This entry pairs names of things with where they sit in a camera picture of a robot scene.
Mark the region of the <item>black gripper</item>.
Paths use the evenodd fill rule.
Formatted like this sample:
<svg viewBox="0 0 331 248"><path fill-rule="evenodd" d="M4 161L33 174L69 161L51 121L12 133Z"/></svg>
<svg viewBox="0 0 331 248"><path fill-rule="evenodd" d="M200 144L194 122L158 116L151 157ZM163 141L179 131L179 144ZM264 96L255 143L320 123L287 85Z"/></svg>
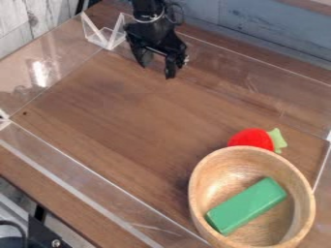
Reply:
<svg viewBox="0 0 331 248"><path fill-rule="evenodd" d="M162 54L166 57L166 78L174 78L187 63L187 44L176 35L175 23L164 15L134 15L134 18L124 31L136 61L146 68L154 54Z"/></svg>

